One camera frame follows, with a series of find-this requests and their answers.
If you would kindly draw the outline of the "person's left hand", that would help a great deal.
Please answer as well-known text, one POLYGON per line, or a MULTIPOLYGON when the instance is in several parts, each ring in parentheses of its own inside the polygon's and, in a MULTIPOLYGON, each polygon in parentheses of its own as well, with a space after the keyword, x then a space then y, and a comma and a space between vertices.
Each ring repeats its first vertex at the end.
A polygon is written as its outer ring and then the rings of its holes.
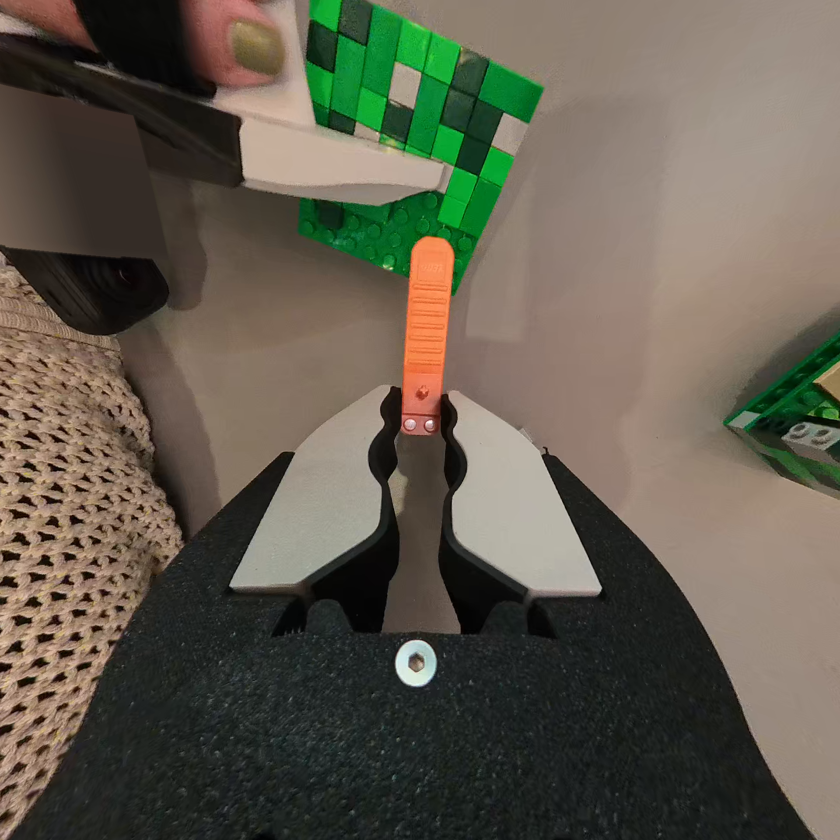
POLYGON ((272 82, 286 50, 262 2, 8 1, 2 11, 122 72, 203 92, 272 82))

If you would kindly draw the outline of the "green lego box build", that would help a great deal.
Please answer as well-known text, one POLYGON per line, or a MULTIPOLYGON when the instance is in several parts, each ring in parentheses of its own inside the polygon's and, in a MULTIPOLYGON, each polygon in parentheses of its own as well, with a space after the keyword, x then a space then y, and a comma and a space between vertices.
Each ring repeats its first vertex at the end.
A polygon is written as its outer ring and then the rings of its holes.
POLYGON ((777 475, 838 499, 839 334, 722 424, 777 475))

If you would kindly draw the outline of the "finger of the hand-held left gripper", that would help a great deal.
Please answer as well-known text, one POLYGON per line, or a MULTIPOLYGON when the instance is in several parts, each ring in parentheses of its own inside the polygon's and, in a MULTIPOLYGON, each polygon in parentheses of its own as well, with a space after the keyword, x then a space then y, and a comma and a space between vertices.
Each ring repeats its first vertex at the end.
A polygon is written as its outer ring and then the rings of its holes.
POLYGON ((445 189, 450 166, 389 146, 282 122, 245 120, 244 187, 300 198, 382 206, 445 189))

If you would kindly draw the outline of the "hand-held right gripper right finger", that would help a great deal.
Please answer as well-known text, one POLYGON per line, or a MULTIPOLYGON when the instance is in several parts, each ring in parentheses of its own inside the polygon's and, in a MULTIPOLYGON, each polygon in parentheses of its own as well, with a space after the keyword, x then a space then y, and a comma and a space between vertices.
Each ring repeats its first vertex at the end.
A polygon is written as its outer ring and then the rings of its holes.
POLYGON ((466 460, 451 500, 457 547, 527 599, 598 596, 602 585, 537 446, 461 392, 448 402, 466 460))

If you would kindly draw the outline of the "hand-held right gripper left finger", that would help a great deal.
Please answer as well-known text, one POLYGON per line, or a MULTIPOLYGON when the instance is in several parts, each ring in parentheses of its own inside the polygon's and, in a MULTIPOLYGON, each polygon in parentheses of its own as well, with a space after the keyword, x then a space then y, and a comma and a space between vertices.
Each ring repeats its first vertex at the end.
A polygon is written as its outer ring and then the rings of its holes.
POLYGON ((313 592, 392 518, 401 390, 380 385, 294 452, 231 581, 234 592, 313 592))

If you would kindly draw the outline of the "orange brick separator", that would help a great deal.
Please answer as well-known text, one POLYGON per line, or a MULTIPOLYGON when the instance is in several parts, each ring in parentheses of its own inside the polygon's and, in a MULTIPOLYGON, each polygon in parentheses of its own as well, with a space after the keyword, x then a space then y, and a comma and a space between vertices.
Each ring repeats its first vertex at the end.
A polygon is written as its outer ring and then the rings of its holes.
POLYGON ((439 429, 454 270, 447 240, 425 236, 413 247, 402 376, 401 431, 407 436, 439 429))

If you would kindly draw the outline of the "green lego plate with tiles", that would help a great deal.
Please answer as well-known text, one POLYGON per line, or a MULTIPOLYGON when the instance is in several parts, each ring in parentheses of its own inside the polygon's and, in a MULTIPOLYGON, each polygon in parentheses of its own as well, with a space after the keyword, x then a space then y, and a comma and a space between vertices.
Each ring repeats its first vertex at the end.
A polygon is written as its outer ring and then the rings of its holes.
POLYGON ((415 243, 448 241, 456 294, 543 87, 363 1, 311 1, 306 72, 318 125, 444 164, 443 184, 381 206, 302 198, 299 234, 408 277, 415 243))

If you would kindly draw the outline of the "cream knit sweater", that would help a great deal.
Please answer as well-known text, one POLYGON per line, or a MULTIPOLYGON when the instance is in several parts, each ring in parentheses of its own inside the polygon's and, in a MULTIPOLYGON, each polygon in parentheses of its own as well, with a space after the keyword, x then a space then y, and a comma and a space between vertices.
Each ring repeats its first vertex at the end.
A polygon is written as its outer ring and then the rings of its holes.
POLYGON ((1 837, 46 788, 152 578, 183 546, 117 340, 1 268, 1 837))

